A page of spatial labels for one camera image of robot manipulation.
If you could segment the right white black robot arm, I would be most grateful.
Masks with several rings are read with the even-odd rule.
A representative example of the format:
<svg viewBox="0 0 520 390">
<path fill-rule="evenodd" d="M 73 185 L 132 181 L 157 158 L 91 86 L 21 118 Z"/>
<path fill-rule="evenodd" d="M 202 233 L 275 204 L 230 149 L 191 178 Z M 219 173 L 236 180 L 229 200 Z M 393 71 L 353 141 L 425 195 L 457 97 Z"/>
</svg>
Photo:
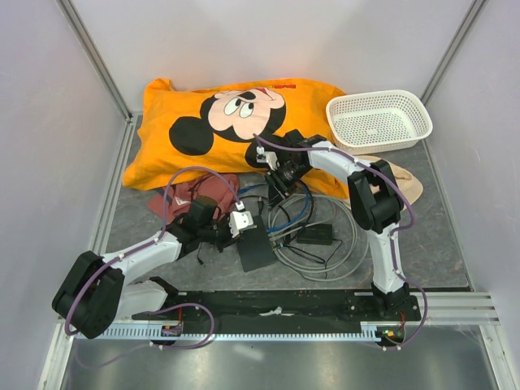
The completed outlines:
<svg viewBox="0 0 520 390">
<path fill-rule="evenodd" d="M 255 139 L 257 161 L 269 167 L 264 177 L 272 205 L 291 196 L 296 182 L 312 170 L 324 171 L 348 186 L 350 211 L 367 233 L 373 261 L 372 310 L 380 319 L 392 319 L 410 295 L 398 247 L 401 211 L 409 203 L 389 163 L 356 158 L 322 136 L 304 138 L 297 130 L 289 135 L 290 146 Z"/>
</svg>

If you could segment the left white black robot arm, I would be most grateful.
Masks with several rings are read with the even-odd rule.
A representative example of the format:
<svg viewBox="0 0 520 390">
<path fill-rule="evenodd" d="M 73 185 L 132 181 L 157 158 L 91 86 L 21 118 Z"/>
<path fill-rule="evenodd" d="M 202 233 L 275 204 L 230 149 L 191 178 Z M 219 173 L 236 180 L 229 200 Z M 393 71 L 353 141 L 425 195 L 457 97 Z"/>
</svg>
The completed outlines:
<svg viewBox="0 0 520 390">
<path fill-rule="evenodd" d="M 218 214 L 217 203 L 200 197 L 157 233 L 119 252 L 81 253 L 56 292 L 53 310 L 65 320 L 69 336 L 100 336 L 116 319 L 153 312 L 171 319 L 178 300 L 172 286 L 160 278 L 136 280 L 161 265 L 190 254 L 202 242 L 219 250 L 232 244 L 252 222 L 242 202 L 235 210 Z"/>
</svg>

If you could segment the black network switch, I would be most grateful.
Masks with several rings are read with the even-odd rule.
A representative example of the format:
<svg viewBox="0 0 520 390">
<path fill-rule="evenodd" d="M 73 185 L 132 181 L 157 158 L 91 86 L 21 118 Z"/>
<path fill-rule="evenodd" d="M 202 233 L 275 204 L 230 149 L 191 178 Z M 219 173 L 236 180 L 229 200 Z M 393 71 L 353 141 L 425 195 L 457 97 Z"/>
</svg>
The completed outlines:
<svg viewBox="0 0 520 390">
<path fill-rule="evenodd" d="M 236 244 L 244 272 L 256 271 L 276 262 L 262 216 L 254 216 L 253 222 L 255 227 L 244 231 Z"/>
</svg>

